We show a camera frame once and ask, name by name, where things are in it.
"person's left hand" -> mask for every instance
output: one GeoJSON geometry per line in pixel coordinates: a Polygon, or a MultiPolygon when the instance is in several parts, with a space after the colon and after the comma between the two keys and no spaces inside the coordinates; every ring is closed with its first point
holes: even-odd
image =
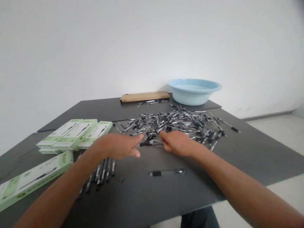
{"type": "Polygon", "coordinates": [[[106,134],[99,137],[88,150],[94,151],[97,155],[106,154],[107,157],[122,159],[128,156],[139,158],[140,153],[134,148],[142,139],[143,135],[131,137],[121,134],[106,134]]]}

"forearm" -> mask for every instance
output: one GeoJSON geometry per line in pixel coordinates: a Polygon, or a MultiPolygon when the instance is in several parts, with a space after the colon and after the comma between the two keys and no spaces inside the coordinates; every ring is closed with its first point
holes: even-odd
{"type": "Polygon", "coordinates": [[[82,186],[106,155],[88,149],[25,212],[15,227],[60,227],[82,186]]]}
{"type": "Polygon", "coordinates": [[[200,144],[196,159],[233,208],[255,227],[303,227],[304,218],[265,186],[200,144]]]}

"white and green box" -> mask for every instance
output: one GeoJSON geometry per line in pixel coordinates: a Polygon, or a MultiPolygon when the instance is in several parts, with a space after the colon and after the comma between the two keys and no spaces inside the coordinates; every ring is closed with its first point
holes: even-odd
{"type": "Polygon", "coordinates": [[[0,212],[63,174],[73,164],[73,152],[66,151],[0,185],[0,212]]]}
{"type": "Polygon", "coordinates": [[[84,138],[92,130],[92,128],[95,127],[96,124],[96,119],[83,120],[71,131],[69,131],[69,133],[63,136],[61,140],[55,143],[52,148],[78,150],[78,144],[84,140],[84,138]]]}
{"type": "Polygon", "coordinates": [[[85,137],[85,139],[78,145],[80,149],[88,149],[96,139],[109,132],[113,126],[112,122],[100,121],[85,137]]]}
{"type": "Polygon", "coordinates": [[[58,149],[53,149],[53,148],[41,148],[39,150],[40,153],[42,154],[61,154],[62,151],[61,150],[58,150],[58,149]]]}
{"type": "Polygon", "coordinates": [[[81,123],[83,119],[72,119],[69,122],[62,125],[48,137],[37,143],[36,145],[40,148],[50,148],[56,142],[62,139],[64,135],[70,132],[77,124],[81,123]]]}

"plastic bowl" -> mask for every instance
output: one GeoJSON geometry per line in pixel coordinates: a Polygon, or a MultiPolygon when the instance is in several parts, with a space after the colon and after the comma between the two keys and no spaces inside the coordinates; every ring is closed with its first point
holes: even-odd
{"type": "Polygon", "coordinates": [[[175,101],[190,106],[206,103],[214,92],[222,89],[221,84],[203,79],[176,79],[169,86],[175,101]]]}

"tabletop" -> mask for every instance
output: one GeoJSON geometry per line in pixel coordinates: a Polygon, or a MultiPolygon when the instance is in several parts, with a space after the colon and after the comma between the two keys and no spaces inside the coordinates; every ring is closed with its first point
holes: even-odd
{"type": "MultiPolygon", "coordinates": [[[[166,99],[168,102],[149,105],[144,103],[137,108],[140,102],[121,103],[120,98],[109,98],[99,100],[81,101],[71,107],[69,110],[49,122],[47,125],[39,129],[37,132],[56,130],[71,119],[98,119],[99,121],[120,121],[131,119],[143,113],[167,113],[172,110],[168,104],[181,105],[172,98],[166,99]]],[[[208,100],[203,105],[187,106],[190,111],[221,108],[222,106],[208,100]]]]}
{"type": "MultiPolygon", "coordinates": [[[[216,145],[218,156],[266,186],[304,173],[304,156],[220,108],[211,112],[242,132],[222,124],[228,137],[216,145]]],[[[1,156],[0,183],[50,159],[53,155],[42,155],[35,147],[50,133],[34,133],[1,156]]],[[[146,227],[225,199],[193,159],[153,146],[139,151],[139,159],[116,160],[116,175],[99,191],[92,184],[90,193],[74,203],[62,227],[146,227]],[[186,173],[148,175],[174,168],[185,168],[186,173]]],[[[52,182],[0,212],[0,226],[11,227],[52,182]]]]}

